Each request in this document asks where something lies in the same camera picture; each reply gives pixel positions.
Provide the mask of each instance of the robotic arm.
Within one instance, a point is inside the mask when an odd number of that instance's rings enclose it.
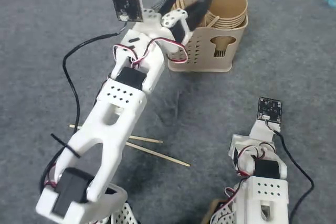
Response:
[[[116,64],[110,78],[82,128],[68,142],[79,155],[103,144],[97,174],[93,177],[75,168],[78,158],[65,148],[55,166],[56,186],[46,186],[37,203],[36,211],[57,223],[102,220],[128,207],[124,206],[126,191],[110,184],[125,143],[164,69],[164,54],[179,49],[186,54],[184,45],[211,4],[211,0],[198,0],[185,10],[170,11],[176,0],[163,0],[152,9],[142,9],[141,0],[113,2],[120,20],[137,23],[113,47]]]
[[[245,178],[231,191],[228,202],[218,207],[210,224],[288,223],[287,166],[272,141],[273,130],[280,132],[281,109],[280,101],[259,98],[250,135],[233,135],[229,156],[236,172]]]

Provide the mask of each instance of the gray carpet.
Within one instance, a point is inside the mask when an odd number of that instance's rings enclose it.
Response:
[[[155,0],[143,0],[149,7]],[[0,0],[0,222],[50,223],[35,213],[38,180],[71,136],[75,101],[63,55],[76,44],[121,27],[111,0]],[[163,145],[145,147],[190,168],[125,147],[114,182],[145,223],[199,223],[223,188],[239,181],[227,156],[233,133],[248,134],[259,96],[283,100],[282,132],[316,190],[295,223],[336,223],[336,10],[323,0],[249,0],[249,26],[229,73],[165,70],[133,132]],[[113,67],[111,46],[96,42],[68,68],[80,95],[81,122]],[[288,165],[289,209],[309,183]],[[80,166],[94,173],[100,150]]]

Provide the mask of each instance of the black circuit board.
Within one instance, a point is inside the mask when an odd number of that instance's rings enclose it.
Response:
[[[113,0],[113,4],[118,20],[143,21],[141,0]]]
[[[268,122],[281,123],[282,102],[271,98],[260,97],[257,119],[264,120],[269,116]]]

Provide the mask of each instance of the keyhole-shaped cutout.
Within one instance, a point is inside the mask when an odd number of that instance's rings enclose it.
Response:
[[[236,38],[230,36],[218,36],[210,40],[216,45],[214,57],[224,57],[228,45],[236,42]]]

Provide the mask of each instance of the stack of paper cups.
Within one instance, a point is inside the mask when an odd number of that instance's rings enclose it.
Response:
[[[247,0],[212,0],[209,11],[205,16],[206,24],[218,29],[233,29],[239,27],[247,14]],[[235,41],[232,37],[216,37],[212,42],[216,44],[216,53],[223,54],[227,46]]]

